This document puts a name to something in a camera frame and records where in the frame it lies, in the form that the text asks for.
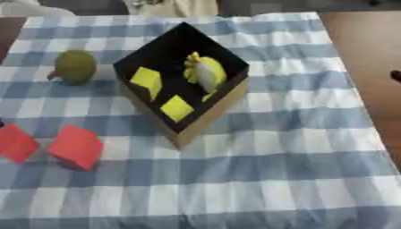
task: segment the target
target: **yellow block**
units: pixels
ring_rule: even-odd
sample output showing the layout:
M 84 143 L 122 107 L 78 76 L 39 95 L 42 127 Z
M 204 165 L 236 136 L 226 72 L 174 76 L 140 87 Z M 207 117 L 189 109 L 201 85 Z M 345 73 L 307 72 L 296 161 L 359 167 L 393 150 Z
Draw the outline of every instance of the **yellow block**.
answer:
M 151 101 L 155 100 L 162 87 L 160 72 L 144 67 L 138 69 L 132 76 L 130 83 L 135 83 L 147 88 L 150 93 Z
M 161 110 L 176 123 L 178 123 L 190 112 L 192 112 L 193 108 L 181 97 L 173 96 L 161 107 Z

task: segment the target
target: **cardboard box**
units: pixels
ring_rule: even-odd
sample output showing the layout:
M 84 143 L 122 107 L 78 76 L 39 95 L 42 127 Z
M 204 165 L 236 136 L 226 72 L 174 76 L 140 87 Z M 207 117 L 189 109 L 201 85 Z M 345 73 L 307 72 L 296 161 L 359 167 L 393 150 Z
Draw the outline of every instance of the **cardboard box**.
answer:
M 205 102 L 207 94 L 198 84 L 183 76 L 184 61 L 194 51 L 218 60 L 226 70 L 227 81 Z M 154 101 L 149 92 L 129 82 L 140 67 L 160 72 L 163 88 Z M 189 144 L 203 129 L 246 93 L 249 65 L 228 49 L 188 23 L 181 23 L 146 46 L 114 64 L 120 89 L 179 149 Z M 179 95 L 194 111 L 176 123 L 161 110 L 171 97 Z

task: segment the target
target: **durian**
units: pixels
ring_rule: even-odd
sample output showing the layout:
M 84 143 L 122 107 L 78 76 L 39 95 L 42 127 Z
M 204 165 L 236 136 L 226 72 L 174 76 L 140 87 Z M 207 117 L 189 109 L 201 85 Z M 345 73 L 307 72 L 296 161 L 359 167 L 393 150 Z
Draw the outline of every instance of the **durian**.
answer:
M 96 60 L 83 50 L 68 50 L 55 60 L 55 70 L 47 78 L 61 78 L 70 85 L 82 85 L 96 72 Z

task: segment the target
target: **block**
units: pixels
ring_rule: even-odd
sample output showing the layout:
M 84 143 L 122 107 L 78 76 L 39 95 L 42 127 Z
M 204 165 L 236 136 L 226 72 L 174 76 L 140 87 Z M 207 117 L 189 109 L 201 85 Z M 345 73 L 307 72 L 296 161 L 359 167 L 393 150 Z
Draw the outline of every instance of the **block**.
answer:
M 181 97 L 175 95 L 161 107 L 161 110 L 176 123 L 178 123 L 190 112 L 192 112 L 193 108 Z
M 65 125 L 47 148 L 47 153 L 68 165 L 89 171 L 102 149 L 103 144 L 91 131 Z
M 160 73 L 149 68 L 140 67 L 132 76 L 130 83 L 148 89 L 151 101 L 155 100 L 162 88 Z
M 16 125 L 6 123 L 0 128 L 0 155 L 22 163 L 36 149 L 38 143 Z

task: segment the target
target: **red cube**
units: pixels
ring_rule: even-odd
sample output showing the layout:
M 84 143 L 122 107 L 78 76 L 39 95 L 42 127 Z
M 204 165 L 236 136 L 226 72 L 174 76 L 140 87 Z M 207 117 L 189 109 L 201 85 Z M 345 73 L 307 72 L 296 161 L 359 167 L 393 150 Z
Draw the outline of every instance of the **red cube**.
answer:
M 103 144 L 91 131 L 65 125 L 47 152 L 69 165 L 89 171 L 98 160 Z
M 16 125 L 6 123 L 0 128 L 0 155 L 22 163 L 37 148 L 38 143 Z

